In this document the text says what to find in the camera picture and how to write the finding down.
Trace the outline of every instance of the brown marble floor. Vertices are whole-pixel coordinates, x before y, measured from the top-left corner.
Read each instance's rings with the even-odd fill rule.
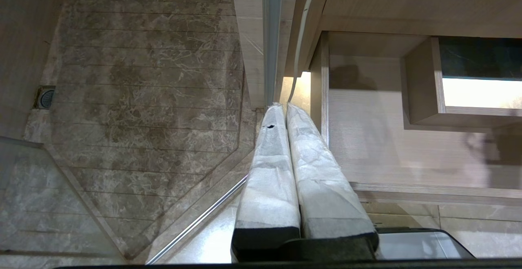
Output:
[[[65,0],[25,138],[132,259],[253,148],[243,79],[233,0]]]

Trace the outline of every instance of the white cable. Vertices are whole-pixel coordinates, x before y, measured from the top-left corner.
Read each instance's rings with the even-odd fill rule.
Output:
[[[301,16],[301,25],[299,27],[299,35],[297,37],[297,47],[295,48],[294,79],[292,82],[292,91],[290,91],[290,96],[288,97],[289,103],[292,100],[293,92],[295,91],[295,84],[297,83],[299,54],[301,53],[301,43],[303,41],[304,23],[306,22],[306,16],[308,15],[308,9],[310,8],[311,2],[312,0],[306,0],[306,2],[304,3],[303,14]]]

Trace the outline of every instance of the shower floor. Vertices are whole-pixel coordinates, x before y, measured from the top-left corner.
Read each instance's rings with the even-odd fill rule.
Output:
[[[65,0],[42,84],[25,138],[129,260],[254,147],[233,0]]]

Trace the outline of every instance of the floor drain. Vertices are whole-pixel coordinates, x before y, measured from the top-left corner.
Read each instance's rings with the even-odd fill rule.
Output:
[[[53,102],[54,86],[42,86],[38,89],[38,98],[35,107],[39,109],[49,109]]]

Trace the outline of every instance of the bathroom floor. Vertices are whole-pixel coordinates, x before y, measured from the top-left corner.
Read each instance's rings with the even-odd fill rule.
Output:
[[[233,0],[65,0],[42,84],[25,139],[129,260],[254,146]]]

